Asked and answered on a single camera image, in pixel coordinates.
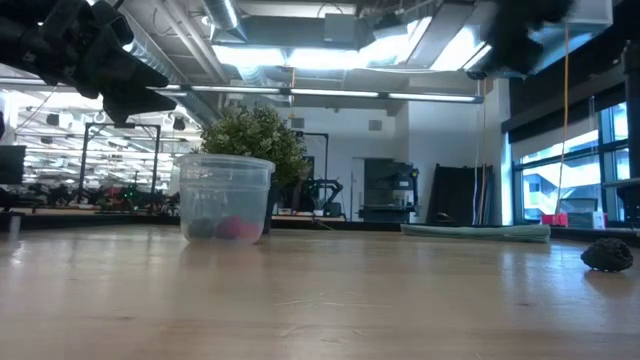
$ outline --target glass window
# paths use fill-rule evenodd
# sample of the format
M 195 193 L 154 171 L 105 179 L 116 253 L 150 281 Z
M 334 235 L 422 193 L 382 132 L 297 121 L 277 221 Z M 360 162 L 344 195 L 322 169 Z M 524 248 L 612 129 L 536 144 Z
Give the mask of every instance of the glass window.
M 627 123 L 627 103 L 618 104 L 611 108 L 613 117 L 614 141 L 629 138 L 629 127 Z
M 560 163 L 524 169 L 524 218 L 539 220 L 543 214 L 553 214 L 558 199 Z M 561 211 L 602 209 L 600 162 L 597 155 L 565 162 L 562 170 Z
M 631 178 L 629 172 L 629 149 L 616 151 L 616 180 L 627 180 Z
M 565 143 L 564 152 L 565 154 L 568 154 L 572 151 L 577 151 L 577 150 L 591 149 L 591 148 L 595 149 L 597 146 L 598 146 L 598 130 L 593 130 L 586 134 L 567 140 L 567 142 Z M 562 155 L 562 143 L 553 145 L 550 148 L 546 148 L 544 150 L 538 151 L 537 153 L 523 157 L 522 164 L 527 164 L 530 162 L 548 159 L 550 157 L 560 156 L 560 155 Z

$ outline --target white wall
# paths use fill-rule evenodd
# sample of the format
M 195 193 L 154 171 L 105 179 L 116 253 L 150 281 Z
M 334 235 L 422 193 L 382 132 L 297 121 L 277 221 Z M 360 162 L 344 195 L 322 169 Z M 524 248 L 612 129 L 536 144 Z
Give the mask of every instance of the white wall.
M 420 216 L 427 216 L 436 164 L 472 167 L 477 148 L 479 105 L 411 102 L 409 104 L 409 162 L 420 171 Z
M 508 224 L 511 214 L 511 158 L 510 147 L 500 125 L 509 118 L 509 88 L 507 80 L 496 80 L 485 105 L 408 102 L 395 118 L 384 110 L 294 109 L 295 117 L 305 119 L 305 132 L 329 133 L 328 178 L 344 185 L 345 213 L 351 213 L 351 173 L 357 168 L 354 158 L 389 158 L 411 162 L 420 171 L 418 196 L 421 213 L 414 222 L 424 222 L 431 195 L 436 164 L 452 167 L 473 167 L 476 154 L 482 164 L 482 121 L 486 106 L 485 161 L 495 168 L 492 223 Z M 280 109 L 288 118 L 290 109 Z M 371 132 L 369 120 L 382 120 L 383 131 Z M 324 139 L 306 140 L 308 154 L 315 157 L 316 177 L 324 176 Z M 357 189 L 354 186 L 354 207 Z
M 291 109 L 279 109 L 280 115 L 289 118 Z M 296 118 L 305 119 L 304 132 L 329 134 L 328 178 L 338 179 L 344 186 L 337 202 L 343 211 L 351 213 L 351 172 L 354 158 L 394 158 L 395 118 L 386 110 L 296 108 Z M 382 131 L 369 131 L 369 120 L 382 120 Z M 316 178 L 324 177 L 325 143 L 322 137 L 307 137 L 307 153 L 315 157 Z
M 397 161 L 409 161 L 409 103 L 398 112 L 396 116 L 395 134 L 395 159 Z

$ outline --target yellow cable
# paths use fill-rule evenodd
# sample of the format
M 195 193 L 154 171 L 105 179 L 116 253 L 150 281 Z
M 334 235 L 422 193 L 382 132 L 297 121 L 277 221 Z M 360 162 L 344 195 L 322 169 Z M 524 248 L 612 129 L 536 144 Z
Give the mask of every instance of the yellow cable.
M 569 25 L 564 25 L 564 138 L 562 140 L 562 153 L 560 155 L 560 180 L 558 181 L 558 200 L 556 202 L 556 215 L 560 214 L 560 201 L 562 200 L 562 173 L 564 168 L 565 144 L 567 142 L 567 130 L 569 128 Z
M 484 91 L 483 96 L 487 98 L 487 79 L 485 78 L 483 81 Z M 484 223 L 484 194 L 486 190 L 486 181 L 487 181 L 487 162 L 485 161 L 485 156 L 487 153 L 487 103 L 483 103 L 482 109 L 482 191 L 480 192 L 480 218 L 478 219 L 478 224 L 482 225 Z

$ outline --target red object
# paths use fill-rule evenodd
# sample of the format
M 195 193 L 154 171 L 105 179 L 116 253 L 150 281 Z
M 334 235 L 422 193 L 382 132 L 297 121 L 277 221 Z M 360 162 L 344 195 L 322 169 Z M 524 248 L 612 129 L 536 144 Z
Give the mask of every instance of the red object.
M 569 218 L 566 213 L 558 215 L 542 215 L 541 222 L 543 225 L 569 227 Z
M 262 235 L 262 226 L 247 223 L 242 227 L 242 234 L 240 237 L 243 239 L 257 239 L 260 235 Z
M 244 220 L 240 216 L 227 216 L 216 227 L 216 237 L 226 240 L 234 240 L 242 236 Z

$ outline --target pink ball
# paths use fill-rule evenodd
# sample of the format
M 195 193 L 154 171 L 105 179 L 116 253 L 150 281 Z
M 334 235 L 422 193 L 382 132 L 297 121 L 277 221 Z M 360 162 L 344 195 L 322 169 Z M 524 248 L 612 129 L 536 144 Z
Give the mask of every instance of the pink ball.
M 242 236 L 244 221 L 240 216 L 232 215 L 223 218 L 216 227 L 216 237 L 234 240 Z

